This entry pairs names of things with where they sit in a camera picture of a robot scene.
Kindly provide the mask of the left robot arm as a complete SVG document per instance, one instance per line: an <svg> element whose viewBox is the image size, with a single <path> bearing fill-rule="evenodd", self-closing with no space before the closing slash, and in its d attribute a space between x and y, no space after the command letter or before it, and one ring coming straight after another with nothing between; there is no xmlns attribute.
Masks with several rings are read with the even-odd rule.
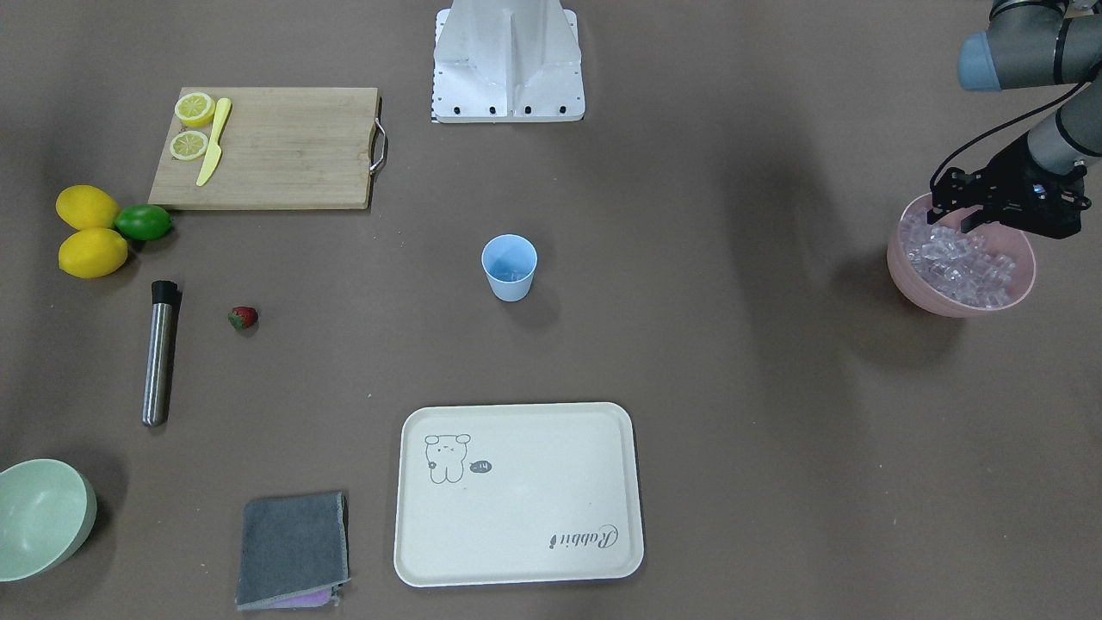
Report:
<svg viewBox="0 0 1102 620"><path fill-rule="evenodd" d="M1081 229L1091 207L1085 175L1101 157L1101 15L1098 1L996 1L988 25L960 48L957 75L971 91L1062 85L1042 105L1042 121L1000 150L983 168L949 161L932 174L926 222L965 209L962 232L988 222L1051 239Z"/></svg>

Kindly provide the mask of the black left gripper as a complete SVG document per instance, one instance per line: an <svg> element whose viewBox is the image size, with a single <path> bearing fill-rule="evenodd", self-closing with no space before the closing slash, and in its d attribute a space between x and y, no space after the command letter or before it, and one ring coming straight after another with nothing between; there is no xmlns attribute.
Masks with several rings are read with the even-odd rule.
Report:
<svg viewBox="0 0 1102 620"><path fill-rule="evenodd" d="M926 224L957 209L969 209L960 233L997 222L1019 231L1066 239L1081 229L1087 168L1092 162L1092 130L1031 129L996 153L984 168L948 168L932 189Z"/></svg>

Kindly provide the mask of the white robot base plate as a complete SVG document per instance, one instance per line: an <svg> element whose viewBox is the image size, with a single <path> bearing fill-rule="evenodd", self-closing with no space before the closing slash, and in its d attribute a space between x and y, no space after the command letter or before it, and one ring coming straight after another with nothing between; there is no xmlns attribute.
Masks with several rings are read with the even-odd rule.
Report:
<svg viewBox="0 0 1102 620"><path fill-rule="evenodd" d="M434 24L432 121L584 118L579 17L559 1L454 1Z"/></svg>

